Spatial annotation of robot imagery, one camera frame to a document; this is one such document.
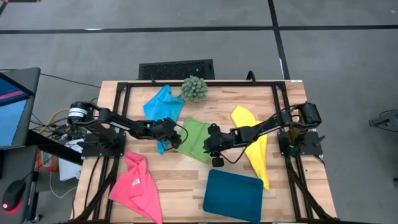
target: computer mouse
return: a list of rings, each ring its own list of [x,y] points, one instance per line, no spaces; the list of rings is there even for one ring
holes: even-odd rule
[[[2,207],[5,211],[11,211],[16,208],[22,195],[24,194],[26,184],[23,180],[12,182],[2,196]]]

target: green cloth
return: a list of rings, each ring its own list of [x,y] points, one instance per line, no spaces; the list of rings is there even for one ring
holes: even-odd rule
[[[207,128],[210,127],[210,124],[202,123],[193,118],[185,118],[183,127],[188,131],[188,138],[178,147],[177,151],[205,164],[209,163],[210,155],[204,153],[203,142],[210,137],[207,132]],[[181,130],[180,135],[181,139],[185,139],[187,137],[187,132]]]

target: yellow cloth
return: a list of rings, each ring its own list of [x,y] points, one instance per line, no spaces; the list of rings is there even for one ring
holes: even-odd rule
[[[237,127],[243,126],[254,126],[261,121],[256,121],[254,115],[243,106],[238,105],[231,114],[232,120]],[[267,135],[259,137],[259,139],[252,143],[244,152],[250,160],[254,171],[258,178],[264,183],[264,188],[269,190],[269,179],[266,168],[266,147],[267,147]]]

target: pink cloth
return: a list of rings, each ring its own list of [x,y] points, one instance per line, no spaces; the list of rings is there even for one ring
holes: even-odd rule
[[[154,179],[147,170],[144,156],[128,151],[127,172],[116,181],[109,199],[118,202],[138,214],[162,223],[159,193]]]

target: wooden tabletop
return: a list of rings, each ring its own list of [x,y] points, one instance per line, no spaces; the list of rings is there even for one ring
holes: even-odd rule
[[[113,108],[117,81],[103,82],[99,93],[98,105]],[[286,81],[289,103],[303,103],[307,100],[302,82]],[[138,120],[145,119],[143,105],[147,103],[160,87],[133,87],[131,89],[127,117]],[[179,87],[172,87],[172,94],[177,96]],[[124,92],[121,96],[119,111],[122,111]],[[257,120],[264,121],[275,113],[272,91],[267,86],[212,86],[209,87],[205,101],[199,103],[185,103],[178,124],[182,125],[187,117],[196,120],[216,123],[221,130],[228,132],[234,128],[231,112],[236,105],[244,106],[254,113]],[[241,220],[204,212],[203,199],[210,164],[203,164],[179,152],[170,150],[160,155],[155,148],[155,141],[137,140],[127,135],[126,151],[142,154],[147,158],[148,169],[156,181],[159,190],[160,204],[162,207],[164,222],[241,222]],[[230,149],[225,151],[227,157],[235,158],[242,149]],[[75,197],[75,212],[79,215],[83,211],[88,179],[96,158],[87,158],[83,163],[80,181]],[[328,179],[323,164],[314,156],[302,156],[303,168],[307,180],[308,189],[317,202],[331,216],[336,216],[333,200],[330,193]],[[89,201],[98,188],[102,159],[95,169],[93,181],[88,195]],[[285,168],[284,158],[279,152],[276,132],[268,135],[266,148],[266,168],[270,180],[270,190],[263,192],[262,222],[294,221],[294,211],[290,196],[289,183]],[[235,174],[255,177],[255,173],[246,158],[243,156],[237,164],[225,162],[224,167],[217,168]],[[118,176],[127,171],[124,157],[119,163]],[[297,189],[302,216],[305,216],[305,207],[302,195]],[[101,203],[100,218],[104,217],[106,199],[105,193]],[[113,203],[111,222],[151,222],[119,203]]]

